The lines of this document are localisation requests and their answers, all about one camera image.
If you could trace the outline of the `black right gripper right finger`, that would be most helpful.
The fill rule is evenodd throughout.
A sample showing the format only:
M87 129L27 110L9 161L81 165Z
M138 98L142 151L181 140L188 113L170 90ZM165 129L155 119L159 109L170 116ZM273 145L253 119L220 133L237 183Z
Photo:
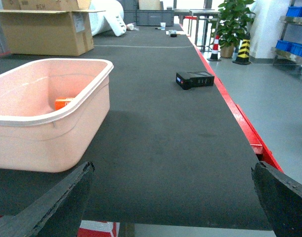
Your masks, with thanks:
M302 184L260 161L251 171L256 194L277 237L302 237Z

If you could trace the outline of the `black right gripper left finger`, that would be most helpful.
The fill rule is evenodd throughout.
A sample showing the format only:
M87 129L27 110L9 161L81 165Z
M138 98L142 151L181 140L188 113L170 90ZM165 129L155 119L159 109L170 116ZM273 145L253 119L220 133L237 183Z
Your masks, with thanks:
M94 165L85 162L14 216L0 218L0 237L76 237L88 202Z

